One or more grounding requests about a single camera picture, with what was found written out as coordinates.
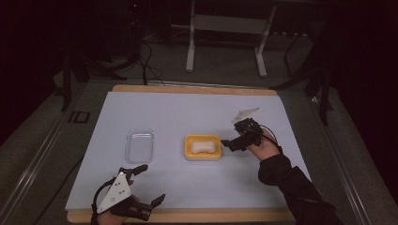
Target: human arm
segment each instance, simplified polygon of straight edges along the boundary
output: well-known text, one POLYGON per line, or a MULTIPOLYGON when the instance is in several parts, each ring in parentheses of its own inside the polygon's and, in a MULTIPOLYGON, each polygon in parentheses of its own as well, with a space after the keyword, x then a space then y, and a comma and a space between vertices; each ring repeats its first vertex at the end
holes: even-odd
MULTIPOLYGON (((273 140, 267 130, 263 134, 273 140)), ((260 146, 247 148, 260 160, 259 180, 280 189, 297 224, 342 224, 334 207, 323 202, 314 184, 298 167, 292 168, 289 158, 274 143, 264 138, 260 146)))

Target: black sleeve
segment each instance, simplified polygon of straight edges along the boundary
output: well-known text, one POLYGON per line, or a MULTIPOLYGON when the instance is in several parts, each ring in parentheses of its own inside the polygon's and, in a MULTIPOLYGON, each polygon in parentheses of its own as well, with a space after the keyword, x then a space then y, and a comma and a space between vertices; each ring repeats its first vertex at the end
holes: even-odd
POLYGON ((261 161, 258 178, 265 185, 281 190, 297 224, 343 224, 334 207, 323 202, 314 184, 298 167, 292 168, 286 156, 280 154, 261 161))

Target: metal frame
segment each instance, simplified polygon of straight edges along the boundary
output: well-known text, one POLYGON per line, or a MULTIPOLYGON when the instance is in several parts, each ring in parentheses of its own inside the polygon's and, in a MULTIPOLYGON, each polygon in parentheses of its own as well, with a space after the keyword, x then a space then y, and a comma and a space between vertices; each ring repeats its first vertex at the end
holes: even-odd
POLYGON ((195 29, 213 30, 223 32, 239 32, 246 34, 262 35, 262 39, 258 47, 254 48, 255 59, 257 61, 258 72, 260 77, 267 76, 266 66, 264 64, 263 50, 267 42, 269 30, 275 15, 276 7, 272 7, 266 20, 234 18, 222 16, 209 16, 195 14, 195 1, 191 0, 191 26, 190 26, 190 46, 188 49, 187 72, 193 71, 193 61, 195 55, 195 29))

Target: dark background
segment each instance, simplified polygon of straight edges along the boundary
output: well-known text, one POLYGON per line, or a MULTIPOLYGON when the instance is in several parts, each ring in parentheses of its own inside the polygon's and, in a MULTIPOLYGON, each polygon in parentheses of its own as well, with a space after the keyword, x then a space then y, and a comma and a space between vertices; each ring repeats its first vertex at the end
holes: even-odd
MULTIPOLYGON (((126 35, 126 27, 131 23, 126 11, 131 5, 126 5, 128 1, 113 1, 111 5, 107 2, 2 1, 0 143, 54 92, 52 78, 60 71, 65 52, 60 39, 69 39, 76 49, 93 59, 109 60, 110 55, 134 51, 136 47, 122 48, 117 41, 126 35)), ((133 3, 145 7, 147 1, 133 3)), ((169 24, 189 24, 189 1, 151 0, 150 3, 150 21, 145 21, 139 8, 131 10, 166 38, 169 24)), ((206 4, 200 7, 211 9, 206 4)), ((224 13, 264 16, 261 10, 244 10, 245 7, 237 9, 232 5, 225 7, 224 13)), ((398 159, 398 49, 395 44, 398 7, 393 0, 367 0, 344 10, 334 9, 284 6, 284 10, 279 8, 275 15, 272 30, 297 32, 303 15, 325 19, 322 15, 332 12, 333 20, 324 41, 339 53, 333 86, 338 89, 376 167, 398 202, 398 177, 394 167, 398 159)))

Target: white sponge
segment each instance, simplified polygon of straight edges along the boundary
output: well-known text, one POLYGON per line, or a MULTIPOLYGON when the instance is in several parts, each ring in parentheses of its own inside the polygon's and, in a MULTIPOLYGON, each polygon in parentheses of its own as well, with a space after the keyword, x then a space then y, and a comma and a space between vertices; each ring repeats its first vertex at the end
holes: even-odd
POLYGON ((191 152, 193 154, 215 153, 216 152, 216 143, 214 143, 212 141, 208 141, 208 142, 192 142, 191 143, 191 152))

